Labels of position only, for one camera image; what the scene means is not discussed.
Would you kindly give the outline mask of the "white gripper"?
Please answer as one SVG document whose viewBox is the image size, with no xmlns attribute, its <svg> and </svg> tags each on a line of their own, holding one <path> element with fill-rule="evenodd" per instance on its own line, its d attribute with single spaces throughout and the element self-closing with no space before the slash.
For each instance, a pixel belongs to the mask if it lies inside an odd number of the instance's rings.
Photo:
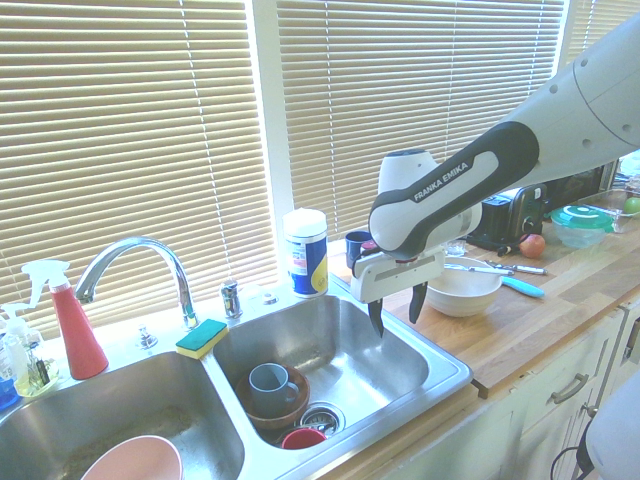
<svg viewBox="0 0 640 480">
<path fill-rule="evenodd" d="M 350 281 L 351 295 L 368 304 L 371 324 L 379 337 L 384 334 L 383 298 L 412 287 L 409 321 L 416 324 L 421 314 L 429 281 L 444 271 L 442 246 L 425 250 L 408 262 L 397 261 L 384 252 L 368 252 L 356 260 Z"/>
</svg>

